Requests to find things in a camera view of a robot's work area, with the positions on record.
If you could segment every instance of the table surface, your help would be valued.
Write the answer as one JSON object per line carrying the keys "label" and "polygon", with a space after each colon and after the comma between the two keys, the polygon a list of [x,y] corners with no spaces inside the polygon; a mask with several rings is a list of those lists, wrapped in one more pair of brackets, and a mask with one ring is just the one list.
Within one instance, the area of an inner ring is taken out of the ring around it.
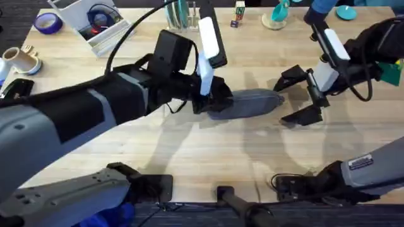
{"label": "table surface", "polygon": [[[271,8],[247,8],[239,28],[231,28],[233,8],[217,8],[217,17],[229,63],[215,74],[225,78],[232,90],[272,89],[280,73],[296,64],[314,67],[322,53],[309,39],[311,29],[303,21],[307,8],[290,8],[288,25],[280,31],[261,25]],[[43,9],[40,13],[51,11]],[[120,9],[135,21],[148,9]],[[342,21],[334,13],[329,26],[342,42],[363,29],[393,16],[390,8],[357,8],[354,21]],[[114,65],[136,61],[153,52],[158,33],[166,28],[164,11],[146,19],[124,43]],[[200,44],[198,33],[185,33]],[[83,39],[68,27],[55,35],[42,35],[32,28],[25,45],[33,45],[44,66],[29,77],[34,93],[54,90],[100,76],[107,56],[97,59]],[[189,70],[194,65],[191,53]],[[11,73],[6,84],[17,77]],[[358,86],[365,94],[364,84]],[[268,180],[276,173],[314,173],[335,160],[368,153],[404,135],[404,90],[384,82],[374,83],[374,98],[359,101],[350,91],[330,97],[324,121],[288,129],[279,119],[310,102],[304,84],[283,92],[286,102],[272,113],[249,119],[212,121],[194,115],[191,105],[170,114],[162,107],[151,115],[116,127],[48,166],[24,186],[55,182],[91,174],[108,163],[121,161],[141,173],[174,176],[173,201],[214,202],[217,185],[235,187],[247,201],[272,202],[276,194]],[[388,111],[394,106],[395,111]],[[395,190],[376,203],[404,203],[404,190]]]}

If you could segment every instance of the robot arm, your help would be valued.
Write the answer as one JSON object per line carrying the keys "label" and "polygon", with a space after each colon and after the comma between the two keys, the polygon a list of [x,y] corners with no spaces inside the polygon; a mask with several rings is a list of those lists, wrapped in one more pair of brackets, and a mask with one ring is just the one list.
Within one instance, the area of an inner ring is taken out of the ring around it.
{"label": "robot arm", "polygon": [[[218,54],[203,60],[212,68],[224,66],[213,7],[206,2],[199,11],[201,18],[209,17],[209,30],[215,31],[218,42]],[[179,72],[192,46],[196,49],[191,40],[162,30],[154,53],[134,64],[76,86],[0,102],[0,225],[72,226],[125,201],[169,201],[172,176],[142,175],[120,163],[93,175],[16,189],[65,154],[173,98],[192,101],[195,114],[231,106],[232,93],[222,78],[212,76],[208,94],[201,95],[196,70],[191,75]]]}

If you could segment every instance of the tape roll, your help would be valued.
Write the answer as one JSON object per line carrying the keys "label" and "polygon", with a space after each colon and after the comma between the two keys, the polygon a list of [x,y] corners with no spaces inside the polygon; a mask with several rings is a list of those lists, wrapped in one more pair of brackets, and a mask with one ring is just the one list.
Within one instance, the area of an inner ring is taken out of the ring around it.
{"label": "tape roll", "polygon": [[50,35],[58,32],[62,28],[63,22],[54,13],[44,13],[35,19],[33,25],[40,33]]}

